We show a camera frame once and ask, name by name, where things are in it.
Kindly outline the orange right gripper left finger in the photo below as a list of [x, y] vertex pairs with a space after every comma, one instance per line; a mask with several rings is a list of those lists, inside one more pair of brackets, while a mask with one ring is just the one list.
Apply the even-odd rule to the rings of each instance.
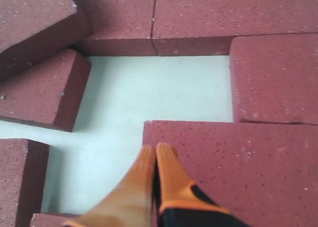
[[65, 227], [150, 227], [156, 151], [144, 145], [123, 179], [95, 207]]

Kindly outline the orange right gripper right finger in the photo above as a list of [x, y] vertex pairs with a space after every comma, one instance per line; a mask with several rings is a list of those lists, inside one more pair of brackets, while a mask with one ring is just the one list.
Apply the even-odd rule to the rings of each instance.
[[201, 199], [198, 186], [180, 163], [177, 151], [168, 143], [156, 147], [160, 192], [157, 204], [159, 227], [230, 227], [231, 213]]

